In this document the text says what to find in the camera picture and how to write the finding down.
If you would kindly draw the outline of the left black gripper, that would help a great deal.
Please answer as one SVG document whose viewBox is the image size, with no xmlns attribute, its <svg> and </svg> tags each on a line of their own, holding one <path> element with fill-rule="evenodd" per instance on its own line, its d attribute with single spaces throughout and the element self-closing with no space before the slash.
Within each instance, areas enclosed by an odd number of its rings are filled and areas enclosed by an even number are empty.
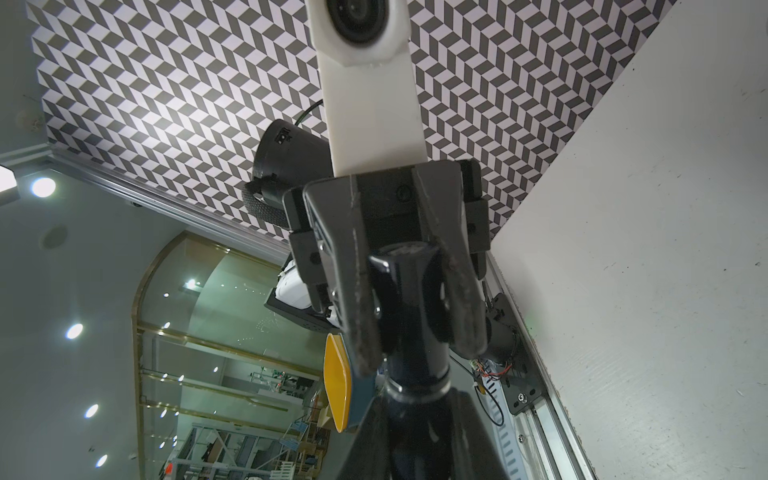
<svg viewBox="0 0 768 480">
<path fill-rule="evenodd" d="M 284 267 L 281 298 L 293 291 L 311 300 L 332 297 L 358 375 L 375 374 L 383 360 L 370 245 L 424 240 L 426 232 L 441 254 L 452 344 L 464 357 L 485 351 L 478 279 L 487 271 L 490 224 L 478 161 L 428 162 L 413 171 L 402 167 L 358 177 L 317 176 L 286 190 L 282 202 L 292 260 Z"/>
</svg>

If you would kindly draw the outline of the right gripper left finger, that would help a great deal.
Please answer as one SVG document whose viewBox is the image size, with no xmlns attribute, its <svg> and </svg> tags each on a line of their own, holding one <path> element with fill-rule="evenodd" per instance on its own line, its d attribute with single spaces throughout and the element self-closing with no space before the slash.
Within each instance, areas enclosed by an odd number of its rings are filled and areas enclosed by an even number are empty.
<svg viewBox="0 0 768 480">
<path fill-rule="evenodd" d="M 388 397 L 375 396 L 354 435 L 332 436 L 319 479 L 391 478 Z"/>
</svg>

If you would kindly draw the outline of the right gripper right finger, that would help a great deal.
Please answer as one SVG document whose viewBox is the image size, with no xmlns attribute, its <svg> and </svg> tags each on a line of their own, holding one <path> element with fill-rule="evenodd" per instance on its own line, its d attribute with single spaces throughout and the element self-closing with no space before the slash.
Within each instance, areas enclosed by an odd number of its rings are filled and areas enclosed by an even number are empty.
<svg viewBox="0 0 768 480">
<path fill-rule="evenodd" d="M 471 397 L 452 388 L 447 394 L 451 429 L 451 479 L 504 480 L 508 476 L 482 425 Z"/>
</svg>

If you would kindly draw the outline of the black lipstick with text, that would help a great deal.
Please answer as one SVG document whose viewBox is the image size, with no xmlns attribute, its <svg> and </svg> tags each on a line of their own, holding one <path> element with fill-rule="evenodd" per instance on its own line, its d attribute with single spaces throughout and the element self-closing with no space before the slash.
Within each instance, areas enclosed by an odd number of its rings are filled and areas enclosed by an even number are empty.
<svg viewBox="0 0 768 480">
<path fill-rule="evenodd" d="M 439 249 L 425 242 L 394 244 L 372 254 L 369 265 L 388 395 L 411 405 L 441 398 L 450 389 L 451 332 Z"/>
</svg>

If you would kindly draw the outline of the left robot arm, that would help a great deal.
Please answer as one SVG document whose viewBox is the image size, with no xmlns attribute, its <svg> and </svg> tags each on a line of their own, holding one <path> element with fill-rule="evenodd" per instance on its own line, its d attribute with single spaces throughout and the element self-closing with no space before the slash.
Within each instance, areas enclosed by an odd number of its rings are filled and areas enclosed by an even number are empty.
<svg viewBox="0 0 768 480">
<path fill-rule="evenodd" d="M 360 373 L 396 352 L 415 370 L 441 344 L 485 351 L 490 228 L 477 161 L 336 177 L 325 139 L 277 120 L 243 196 L 287 229 L 312 307 L 336 310 Z"/>
</svg>

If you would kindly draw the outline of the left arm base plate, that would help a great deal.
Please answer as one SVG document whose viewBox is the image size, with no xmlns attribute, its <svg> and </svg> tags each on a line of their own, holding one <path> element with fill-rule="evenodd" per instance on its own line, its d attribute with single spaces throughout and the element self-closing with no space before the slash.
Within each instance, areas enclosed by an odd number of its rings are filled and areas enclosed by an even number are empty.
<svg viewBox="0 0 768 480">
<path fill-rule="evenodd" d="M 512 415 L 532 409 L 547 387 L 504 293 L 487 301 L 485 322 L 487 346 L 479 360 L 488 379 L 501 387 Z"/>
</svg>

